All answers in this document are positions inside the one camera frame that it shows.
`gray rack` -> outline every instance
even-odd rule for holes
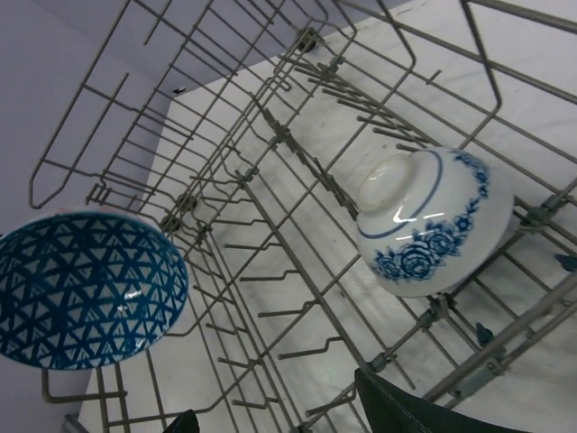
[[[384,377],[389,377],[394,372],[404,381],[399,383],[401,386],[415,390],[418,388],[415,375],[403,366],[406,358],[403,357],[402,348],[417,336],[428,339],[449,366],[449,371],[435,379],[431,386],[427,386],[422,395],[427,400],[438,401],[453,408],[496,377],[506,374],[523,353],[575,312],[577,303],[571,301],[571,292],[577,286],[577,272],[574,264],[572,265],[572,260],[575,260],[577,255],[577,235],[572,231],[573,228],[564,224],[567,218],[559,218],[559,215],[573,212],[577,205],[576,198],[571,195],[577,186],[577,177],[564,185],[554,186],[549,180],[542,179],[522,164],[513,161],[494,143],[482,139],[481,132],[490,124],[498,124],[509,133],[518,134],[532,146],[539,147],[543,152],[556,155],[563,163],[572,164],[573,171],[577,172],[574,169],[577,166],[577,154],[571,154],[562,146],[549,143],[525,127],[513,124],[505,116],[499,115],[503,105],[503,83],[522,83],[523,86],[569,105],[577,105],[577,96],[557,87],[555,83],[544,82],[492,60],[483,45],[482,31],[475,14],[480,9],[489,9],[507,15],[512,23],[516,20],[529,21],[534,25],[548,26],[551,31],[573,34],[577,33],[577,23],[498,0],[462,0],[464,20],[470,28],[476,47],[476,51],[467,51],[460,45],[396,21],[381,0],[363,2],[366,7],[347,0],[234,0],[229,3],[234,3],[235,10],[244,14],[243,18],[252,21],[252,30],[249,32],[251,36],[243,29],[235,29],[228,24],[231,33],[246,43],[247,51],[242,57],[211,39],[203,30],[203,21],[209,18],[219,20],[225,25],[230,22],[230,17],[223,15],[218,8],[218,2],[206,2],[206,7],[194,25],[184,29],[170,18],[172,0],[167,0],[161,9],[153,8],[143,0],[126,0],[87,76],[79,83],[78,92],[73,97],[69,110],[50,140],[32,176],[30,189],[31,206],[41,208],[65,191],[71,182],[89,179],[94,182],[94,186],[87,191],[88,204],[116,207],[152,220],[179,247],[195,281],[190,287],[190,307],[194,310],[196,320],[188,329],[173,331],[165,338],[184,341],[190,333],[202,333],[207,360],[215,373],[215,387],[220,391],[213,404],[204,408],[191,408],[199,414],[201,425],[205,414],[216,407],[225,406],[230,417],[229,431],[265,431],[259,428],[259,421],[255,420],[258,417],[271,420],[273,429],[267,431],[353,431],[350,427],[352,424],[345,423],[348,428],[339,428],[338,419],[341,417],[356,423],[355,431],[369,431],[352,385],[352,370],[343,372],[350,375],[350,385],[335,392],[332,399],[318,401],[316,406],[303,410],[295,403],[294,389],[291,390],[290,386],[286,385],[283,365],[294,362],[296,358],[324,353],[342,354],[340,349],[344,347],[353,364],[368,364]],[[156,32],[160,30],[171,31],[173,36],[179,38],[179,48],[166,65],[159,83],[151,88],[150,98],[133,104],[123,98],[123,86],[130,80],[129,73],[119,79],[117,87],[112,90],[100,87],[95,80],[95,71],[103,61],[103,53],[117,34],[122,32],[123,26],[127,25],[127,16],[131,11],[146,15],[153,23],[148,37],[141,41],[144,45],[153,41]],[[360,29],[355,26],[355,22],[368,17],[388,26],[388,35],[394,35],[395,43],[402,44],[406,51],[406,64],[388,57],[385,50],[376,51],[359,40],[357,35]],[[350,26],[351,30],[340,30],[344,25]],[[284,39],[279,36],[279,32],[285,35]],[[326,35],[333,32],[340,34],[343,41],[338,49],[325,43]],[[296,39],[287,42],[286,34],[291,34],[291,38]],[[263,37],[274,40],[275,50],[282,51],[283,54],[272,58],[274,53],[261,51],[259,47]],[[205,48],[199,40],[210,41],[212,48]],[[487,91],[492,92],[494,97],[492,108],[484,108],[440,84],[439,77],[444,74],[441,70],[432,75],[419,72],[413,46],[424,42],[484,70],[489,82]],[[389,80],[389,76],[385,75],[376,77],[363,69],[362,64],[349,61],[347,54],[352,48],[362,51],[368,60],[377,59],[396,69],[397,78]],[[311,60],[316,51],[323,51],[324,59],[328,60]],[[272,72],[264,77],[253,73],[252,79],[260,83],[258,90],[243,90],[243,85],[237,81],[239,71],[261,60],[269,62]],[[222,90],[214,91],[207,83],[200,82],[199,78],[187,73],[188,69],[183,65],[190,62],[200,62],[215,78],[224,78]],[[376,97],[376,93],[356,86],[346,78],[347,71],[364,74],[373,85],[380,87],[381,94]],[[236,113],[234,122],[226,125],[216,122],[210,113],[212,104],[205,112],[195,112],[193,107],[179,102],[180,96],[186,93],[186,86],[171,88],[170,86],[177,82],[174,79],[176,76],[179,77],[179,82],[186,83],[188,88],[203,88],[212,98],[213,104],[228,105]],[[437,92],[439,97],[451,99],[455,113],[475,113],[479,119],[476,127],[463,129],[459,122],[450,120],[445,114],[437,113],[433,108],[419,102],[417,97],[412,97],[414,92],[406,91],[405,88],[415,86],[415,83],[426,87],[427,91]],[[228,100],[227,88],[236,88],[244,91],[246,95],[250,94],[250,102],[238,105],[233,100]],[[302,96],[298,105],[287,100],[288,95],[293,92],[299,92]],[[59,160],[53,155],[65,140],[62,131],[66,129],[68,122],[74,122],[78,101],[85,97],[90,97],[95,106],[101,107],[98,108],[101,110],[100,114],[80,152],[73,155],[73,159],[68,157],[65,161]],[[350,110],[351,124],[355,125],[350,139],[336,144],[338,149],[331,161],[320,161],[307,145],[302,143],[303,134],[297,134],[296,119],[306,110],[313,97],[323,97],[327,106],[346,106]],[[197,120],[194,123],[182,124],[176,117],[171,117],[170,111],[168,116],[163,116],[155,105],[159,99],[174,99],[173,105],[179,105],[180,109],[186,110]],[[283,105],[282,115],[272,108],[273,100],[276,104]],[[402,101],[403,104],[411,106],[413,110],[425,114],[428,121],[419,125],[411,115],[396,111],[396,103],[393,101]],[[126,122],[124,137],[101,171],[94,173],[84,170],[81,167],[82,158],[90,150],[97,148],[99,131],[103,130],[106,121],[118,112],[129,113],[132,117],[130,122]],[[268,126],[266,134],[261,132],[264,124]],[[491,158],[508,165],[511,170],[524,177],[526,182],[535,184],[536,188],[545,193],[540,201],[517,197],[514,229],[508,233],[499,249],[458,287],[418,301],[397,299],[398,306],[406,311],[412,325],[404,329],[402,337],[390,341],[390,336],[375,325],[374,318],[355,300],[353,292],[359,282],[347,278],[351,269],[363,266],[360,256],[352,254],[347,256],[345,264],[335,266],[334,261],[326,256],[326,252],[319,251],[311,242],[308,229],[301,226],[295,214],[303,202],[313,203],[312,206],[316,207],[317,211],[316,217],[322,219],[322,224],[329,225],[340,233],[338,242],[346,244],[348,248],[355,248],[352,227],[357,208],[353,191],[343,187],[338,176],[333,174],[335,164],[350,157],[347,151],[354,149],[358,136],[369,127],[372,127],[375,143],[380,143],[380,140],[394,142],[399,150],[405,152],[444,145],[443,135],[438,133],[438,128],[431,128],[431,124],[441,125],[459,136],[457,147],[472,152],[482,150]],[[207,125],[220,131],[220,141],[215,142],[201,133],[202,127]],[[182,140],[174,142],[177,150],[172,157],[167,157],[140,142],[143,137],[153,141],[171,140],[165,133],[160,132],[160,127],[164,127],[164,131],[168,128],[181,136]],[[244,152],[240,143],[246,134],[257,137],[259,152]],[[200,148],[210,149],[210,152],[200,151]],[[138,158],[134,158],[134,155],[144,154],[166,162],[164,169],[152,171],[151,175],[157,180],[155,182],[143,182],[127,174],[140,167],[140,163],[136,162]],[[199,161],[198,168],[187,166],[180,161],[185,154]],[[302,186],[298,198],[290,203],[283,201],[282,188],[272,179],[274,173],[262,169],[265,166],[263,161],[273,161],[273,165],[277,164],[294,177],[295,182]],[[174,174],[177,166],[180,172],[186,172],[187,177]],[[46,198],[38,198],[37,190],[43,170],[57,170],[62,174],[62,182]],[[173,190],[165,190],[162,187],[165,180],[179,185],[180,193],[175,195]],[[235,215],[246,215],[243,212],[247,208],[250,209],[252,219],[243,219],[242,216],[235,219]],[[255,236],[252,244],[227,242],[227,230],[240,227],[250,231],[256,226],[260,233],[265,230],[268,235]],[[285,231],[287,226],[291,227],[290,235]],[[536,239],[539,240],[539,245],[545,245],[539,248],[550,250],[549,255],[556,255],[559,259],[554,271],[560,277],[555,281],[542,278],[518,257],[519,252],[535,248]],[[301,257],[301,253],[297,252],[295,243],[307,246],[310,255],[306,261]],[[229,265],[227,257],[231,252],[240,254],[243,258],[242,265]],[[280,265],[284,267],[268,269],[265,273],[257,273],[258,270],[251,268],[255,258],[279,252],[284,254],[285,264]],[[521,311],[510,305],[509,300],[501,297],[501,287],[491,287],[490,279],[485,279],[486,275],[490,275],[495,267],[498,269],[503,263],[517,270],[518,278],[523,280],[527,290],[540,293],[531,305]],[[326,283],[320,285],[316,278],[311,276],[311,267],[325,272]],[[247,303],[247,287],[250,286],[254,292],[254,288],[260,284],[277,281],[277,290],[283,290],[288,280],[295,279],[298,279],[300,287],[308,290],[308,298],[300,308],[262,311],[255,310]],[[375,281],[369,285],[374,286],[373,290],[381,290]],[[476,319],[484,317],[483,314],[476,314],[475,309],[471,309],[466,301],[462,302],[464,294],[473,290],[472,287],[475,293],[485,299],[480,309],[491,304],[489,312],[496,309],[508,318],[501,328],[488,326],[483,320]],[[338,308],[345,305],[344,311],[354,316],[354,320],[360,324],[364,332],[363,340],[359,339],[358,333],[351,332],[348,322],[343,322],[342,311],[336,311],[337,304]],[[220,311],[218,320],[213,315],[217,310]],[[283,338],[289,335],[299,322],[319,315],[324,315],[332,327],[332,335],[326,338],[324,345],[293,351],[283,349],[279,354],[275,352],[282,346]],[[268,330],[270,321],[276,318],[288,318],[290,322],[276,322],[283,324],[281,328],[277,328],[276,337],[264,338],[263,330]],[[480,326],[475,325],[478,321],[481,322]],[[451,348],[446,347],[447,336],[457,338],[465,344],[468,354],[458,359],[452,355]],[[236,340],[241,347],[242,359],[227,355],[226,348],[229,343],[224,343],[224,340],[230,339]],[[142,356],[146,356],[156,391],[156,415],[134,417],[129,413],[126,402],[131,398],[131,392],[124,388],[123,363],[110,367],[114,368],[116,382],[113,389],[105,386],[103,371],[97,369],[97,392],[82,396],[52,396],[49,372],[44,371],[42,386],[45,399],[51,403],[99,401],[104,431],[138,431],[137,428],[143,423],[158,421],[166,428],[179,412],[169,412],[163,407],[151,355],[153,351],[154,347]],[[228,373],[219,375],[223,367],[229,369]],[[190,372],[194,372],[194,365],[190,366]],[[247,382],[256,386],[259,400],[244,398],[243,387]],[[119,418],[109,413],[113,403],[119,405]],[[250,428],[239,427],[239,409],[243,410],[242,416],[248,420]]]

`ceramic bowl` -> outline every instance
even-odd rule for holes
[[[0,354],[55,370],[116,363],[158,341],[187,293],[177,248],[138,219],[36,219],[0,238]]]
[[[505,173],[467,152],[395,154],[361,185],[359,252],[390,293],[437,293],[468,276],[496,248],[513,201]]]

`wire rack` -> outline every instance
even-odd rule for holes
[[[551,101],[557,108],[539,115],[554,121],[577,96],[490,51],[495,26],[569,38],[577,23],[497,0],[439,2],[465,29],[463,42],[401,22],[406,11],[396,10],[396,19],[381,0],[234,0],[226,14],[211,0],[188,27],[171,18],[172,3],[124,2],[32,176],[30,197],[41,208],[88,178],[88,204],[158,225],[188,263],[189,308],[145,354],[95,370],[86,395],[50,395],[43,371],[47,401],[96,405],[104,431],[162,431],[187,409],[206,431],[369,431],[355,366],[454,408],[575,312],[574,143],[531,132],[506,103],[521,89],[534,112]],[[114,90],[94,77],[131,11],[150,18],[140,43],[162,31],[179,38],[140,104],[123,97],[129,74]],[[251,22],[250,30],[231,25],[231,14]],[[491,31],[483,32],[487,17]],[[211,36],[206,24],[216,22],[245,44],[244,56]],[[263,38],[282,54],[263,52]],[[446,68],[427,61],[430,52]],[[219,79],[190,75],[193,63]],[[182,87],[169,87],[175,77]],[[87,97],[99,114],[80,151],[59,160],[63,131]],[[171,102],[167,115],[159,99]],[[116,150],[101,171],[82,169],[118,113],[131,118]],[[143,136],[158,148],[142,144]],[[465,281],[434,297],[397,299],[356,252],[354,188],[363,161],[441,145],[506,167],[517,192],[514,218]],[[135,155],[153,157],[146,181],[126,174],[148,170]],[[62,182],[38,198],[47,169]],[[186,384],[201,379],[202,388]]]

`rack clip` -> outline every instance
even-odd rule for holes
[[[200,246],[206,240],[206,235],[213,231],[213,227],[207,224],[198,223],[200,227],[193,246]]]
[[[244,185],[251,182],[254,179],[254,176],[256,176],[257,174],[259,174],[258,167],[250,167],[250,169],[245,171],[244,174],[237,172],[236,175],[238,178],[238,184],[241,186],[242,189],[244,189]]]
[[[453,309],[457,303],[447,293],[441,293],[437,298],[429,297],[429,309],[419,318],[418,324],[423,329],[429,329],[435,322],[449,315],[449,309]]]
[[[487,329],[481,323],[477,323],[475,326],[479,345],[481,347],[486,347],[495,336],[490,329]],[[456,399],[464,400],[471,397],[496,376],[505,374],[507,367],[501,362],[505,358],[506,354],[507,349],[505,346],[498,347],[495,350],[494,355],[489,358],[482,367],[471,373],[466,379],[462,380],[454,390],[449,392],[449,394]]]
[[[356,221],[357,216],[359,215],[359,211],[354,203],[354,200],[347,194],[347,192],[336,182],[334,176],[328,174],[328,171],[323,169],[320,162],[317,158],[314,159],[316,168],[318,169],[317,173],[313,174],[315,177],[321,182],[321,184],[325,187],[325,189],[334,195],[338,204],[344,207],[351,218]]]
[[[339,70],[339,67],[343,63],[344,63],[344,57],[342,56],[334,57],[328,65],[324,65],[323,63],[317,63],[316,65],[320,69],[320,71],[317,72],[318,77],[326,83],[334,81],[336,72],[337,70]]]
[[[555,216],[559,209],[568,202],[569,200],[566,196],[553,194],[545,200],[541,206],[531,207],[520,224],[526,231],[539,231]]]
[[[374,373],[382,372],[387,365],[397,359],[397,355],[386,356],[384,352],[379,353],[372,361],[367,363],[367,367]]]

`blue patterned bowl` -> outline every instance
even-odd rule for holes
[[[151,226],[48,216],[0,239],[0,354],[54,370],[117,363],[158,341],[187,294],[182,257]]]
[[[357,244],[396,296],[445,290],[498,245],[514,196],[502,170],[455,149],[396,154],[361,185]]]

